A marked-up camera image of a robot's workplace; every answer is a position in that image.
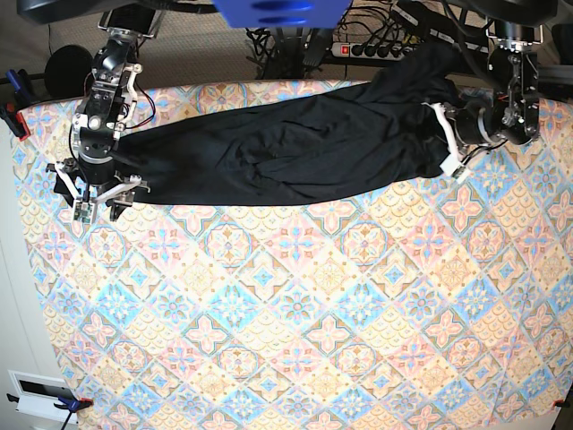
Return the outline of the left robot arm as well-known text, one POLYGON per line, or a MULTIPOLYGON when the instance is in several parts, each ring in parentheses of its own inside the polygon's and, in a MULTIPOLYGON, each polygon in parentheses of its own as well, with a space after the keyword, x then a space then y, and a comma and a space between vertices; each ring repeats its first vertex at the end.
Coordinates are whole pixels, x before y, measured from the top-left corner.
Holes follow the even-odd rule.
POLYGON ((470 69, 492 86, 492 101, 471 99, 463 107, 431 104, 445 134, 449 155, 440 164, 444 174, 463 182, 469 162, 506 143, 528 145, 539 137, 537 55, 535 29, 496 21, 501 30, 486 66, 470 52, 466 35, 458 31, 458 46, 470 69))

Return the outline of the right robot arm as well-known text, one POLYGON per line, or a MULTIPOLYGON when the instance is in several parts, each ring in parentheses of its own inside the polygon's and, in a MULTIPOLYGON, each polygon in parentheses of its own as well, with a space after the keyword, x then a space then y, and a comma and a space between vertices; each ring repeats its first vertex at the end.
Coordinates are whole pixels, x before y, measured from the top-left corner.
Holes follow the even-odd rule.
POLYGON ((134 127, 140 98, 136 80, 143 71, 139 48, 157 36, 164 16, 132 4, 105 12, 99 21, 108 40, 95 55, 86 95, 72 119, 70 157, 47 166, 57 174, 54 192, 71 206, 74 221, 94 223, 100 207, 109 207, 115 221, 133 205, 138 190, 150 190, 141 176, 120 171, 137 162, 120 153, 119 142, 134 127))

